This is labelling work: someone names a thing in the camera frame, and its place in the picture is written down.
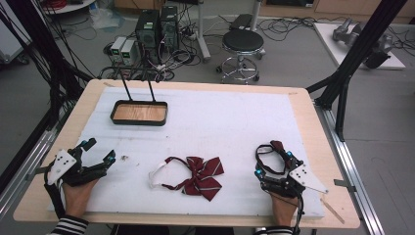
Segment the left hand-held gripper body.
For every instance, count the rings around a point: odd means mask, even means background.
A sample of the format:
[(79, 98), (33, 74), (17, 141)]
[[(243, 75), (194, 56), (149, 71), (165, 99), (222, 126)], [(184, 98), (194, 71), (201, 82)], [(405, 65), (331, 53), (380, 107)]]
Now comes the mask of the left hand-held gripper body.
[(46, 171), (46, 184), (53, 185), (62, 179), (69, 186), (80, 186), (99, 179), (107, 174), (108, 165), (100, 163), (92, 166), (82, 165), (83, 147), (61, 149), (51, 167)]

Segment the striped dark red bow tie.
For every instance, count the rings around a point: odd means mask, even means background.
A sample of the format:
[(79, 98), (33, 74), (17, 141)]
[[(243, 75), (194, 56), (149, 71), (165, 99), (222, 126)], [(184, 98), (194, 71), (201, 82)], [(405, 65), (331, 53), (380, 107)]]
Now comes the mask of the striped dark red bow tie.
[[(175, 186), (156, 183), (156, 174), (172, 161), (179, 161), (191, 172), (191, 176), (184, 179)], [(224, 168), (220, 157), (215, 157), (205, 161), (201, 157), (187, 157), (182, 160), (177, 157), (168, 157), (158, 167), (149, 172), (149, 184), (152, 188), (164, 187), (168, 190), (178, 191), (188, 196), (202, 196), (209, 202), (216, 196), (222, 185), (215, 179), (215, 176), (224, 173)]]

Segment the black rack with wooden base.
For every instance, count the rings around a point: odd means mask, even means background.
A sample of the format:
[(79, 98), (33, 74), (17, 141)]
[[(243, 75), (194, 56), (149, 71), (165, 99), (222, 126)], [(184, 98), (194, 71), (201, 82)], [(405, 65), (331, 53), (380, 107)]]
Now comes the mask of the black rack with wooden base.
[(168, 103), (158, 101), (155, 97), (151, 80), (147, 78), (147, 69), (141, 72), (142, 77), (148, 83), (150, 100), (136, 100), (131, 96), (129, 85), (123, 77), (121, 79), (123, 88), (127, 95), (125, 100), (115, 100), (114, 92), (104, 89), (98, 103), (112, 105), (110, 119), (113, 124), (120, 125), (146, 125), (164, 126), (167, 120)]

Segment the person's left hand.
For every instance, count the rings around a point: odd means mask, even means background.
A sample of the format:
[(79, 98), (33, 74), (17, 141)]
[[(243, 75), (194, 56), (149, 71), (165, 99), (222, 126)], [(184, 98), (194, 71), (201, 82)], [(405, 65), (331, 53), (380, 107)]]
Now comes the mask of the person's left hand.
[(92, 189), (98, 180), (93, 180), (80, 186), (71, 187), (64, 183), (63, 189), (66, 200), (66, 215), (82, 218), (86, 212)]

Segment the person's right hand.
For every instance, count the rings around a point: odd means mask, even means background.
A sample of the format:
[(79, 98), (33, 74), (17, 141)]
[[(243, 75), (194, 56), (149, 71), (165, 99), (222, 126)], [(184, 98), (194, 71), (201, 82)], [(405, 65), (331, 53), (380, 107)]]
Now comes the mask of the person's right hand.
[(272, 211), (275, 224), (278, 226), (290, 226), (299, 201), (297, 198), (286, 198), (271, 193)]

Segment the grey metal clip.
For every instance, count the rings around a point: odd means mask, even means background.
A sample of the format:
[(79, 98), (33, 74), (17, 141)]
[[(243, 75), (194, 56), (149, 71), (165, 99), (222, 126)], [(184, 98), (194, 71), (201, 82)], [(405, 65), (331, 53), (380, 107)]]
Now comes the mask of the grey metal clip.
[(34, 169), (33, 171), (29, 172), (26, 176), (25, 176), (25, 180), (26, 181), (32, 181), (33, 178), (38, 175), (44, 175), (46, 173), (48, 173), (50, 171), (50, 167), (49, 166), (43, 166), (43, 167), (38, 167), (36, 169)]
[(340, 180), (340, 179), (335, 179), (334, 180), (334, 184), (336, 186), (340, 186), (340, 187), (345, 187), (347, 189), (347, 191), (349, 193), (353, 193), (356, 191), (356, 187), (351, 185), (348, 181), (346, 180)]

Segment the thin wooden stick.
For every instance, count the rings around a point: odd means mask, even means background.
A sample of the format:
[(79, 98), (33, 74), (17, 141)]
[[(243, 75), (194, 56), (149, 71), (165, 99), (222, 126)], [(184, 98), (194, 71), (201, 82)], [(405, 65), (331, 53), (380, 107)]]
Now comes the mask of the thin wooden stick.
[(339, 213), (324, 199), (320, 199), (321, 203), (325, 206), (325, 208), (341, 223), (345, 224), (345, 220), (340, 216)]

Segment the white foam mat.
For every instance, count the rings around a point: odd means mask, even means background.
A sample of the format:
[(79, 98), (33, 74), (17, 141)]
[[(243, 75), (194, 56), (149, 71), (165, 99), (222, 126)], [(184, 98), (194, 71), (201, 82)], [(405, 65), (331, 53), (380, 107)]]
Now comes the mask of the white foam mat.
[[(127, 97), (166, 102), (165, 125), (113, 123), (115, 102)], [(82, 156), (85, 165), (116, 154), (93, 189), (91, 212), (269, 215), (270, 197), (254, 175), (256, 148), (279, 140), (298, 159), (307, 158), (285, 94), (107, 87), (80, 137), (96, 140)], [(191, 175), (183, 164), (189, 157), (220, 158), (222, 187), (212, 200), (177, 189)]]

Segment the clear plastic bag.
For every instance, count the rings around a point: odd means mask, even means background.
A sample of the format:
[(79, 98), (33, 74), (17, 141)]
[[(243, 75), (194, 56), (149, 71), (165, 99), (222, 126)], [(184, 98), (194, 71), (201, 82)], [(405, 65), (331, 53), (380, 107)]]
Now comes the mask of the clear plastic bag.
[(124, 23), (124, 18), (111, 9), (90, 9), (89, 15), (94, 29), (116, 30)]

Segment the large black computer tower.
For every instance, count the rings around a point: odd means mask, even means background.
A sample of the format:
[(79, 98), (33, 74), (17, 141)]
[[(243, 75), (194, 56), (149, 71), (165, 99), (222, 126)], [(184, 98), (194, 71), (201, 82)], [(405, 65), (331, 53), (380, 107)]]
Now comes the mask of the large black computer tower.
[(158, 10), (145, 9), (141, 12), (135, 34), (142, 56), (148, 56), (159, 63), (159, 46), (161, 41), (160, 13)]

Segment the white cabinet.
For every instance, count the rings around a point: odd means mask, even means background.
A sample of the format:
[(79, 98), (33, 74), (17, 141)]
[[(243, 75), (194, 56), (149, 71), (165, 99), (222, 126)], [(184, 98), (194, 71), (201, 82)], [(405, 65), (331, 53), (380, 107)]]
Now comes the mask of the white cabinet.
[[(6, 4), (4, 4), (4, 9), (6, 12), (6, 19), (11, 20), (11, 25), (17, 35), (26, 45), (29, 45), (31, 39), (16, 15)], [(22, 51), (23, 46), (17, 37), (0, 20), (0, 64), (10, 64)]]

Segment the slim black computer tower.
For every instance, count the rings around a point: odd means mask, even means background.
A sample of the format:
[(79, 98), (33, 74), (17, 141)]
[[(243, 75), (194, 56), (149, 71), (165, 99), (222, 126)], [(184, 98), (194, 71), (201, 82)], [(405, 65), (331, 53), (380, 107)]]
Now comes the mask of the slim black computer tower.
[(179, 49), (177, 15), (178, 8), (176, 6), (161, 8), (161, 42), (170, 52)]

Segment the black flat device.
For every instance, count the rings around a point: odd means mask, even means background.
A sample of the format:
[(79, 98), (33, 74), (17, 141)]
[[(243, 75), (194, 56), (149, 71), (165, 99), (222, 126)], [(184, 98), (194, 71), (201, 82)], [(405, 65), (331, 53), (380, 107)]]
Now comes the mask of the black flat device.
[(251, 14), (241, 14), (230, 24), (229, 29), (250, 30), (252, 25), (252, 18), (253, 16)]

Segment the grey desk leg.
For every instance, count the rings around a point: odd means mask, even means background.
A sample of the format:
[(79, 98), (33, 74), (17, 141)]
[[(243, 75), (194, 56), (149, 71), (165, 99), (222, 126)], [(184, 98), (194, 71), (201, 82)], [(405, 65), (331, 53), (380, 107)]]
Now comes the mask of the grey desk leg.
[(204, 38), (204, 0), (198, 1), (198, 30), (196, 31), (197, 41), (202, 53), (202, 61), (207, 63), (210, 60), (210, 52)]

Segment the black metal frame stand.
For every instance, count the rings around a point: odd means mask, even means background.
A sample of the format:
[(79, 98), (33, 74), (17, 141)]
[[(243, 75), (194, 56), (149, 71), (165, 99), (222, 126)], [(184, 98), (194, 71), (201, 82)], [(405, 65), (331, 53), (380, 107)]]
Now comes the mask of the black metal frame stand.
[(377, 40), (386, 31), (407, 1), (381, 0), (338, 68), (327, 78), (306, 88), (308, 93), (324, 88), (323, 93), (315, 99), (316, 105), (323, 110), (331, 110), (333, 102), (339, 99), (335, 133), (342, 142), (345, 141), (344, 123), (349, 82), (361, 63), (369, 56)]

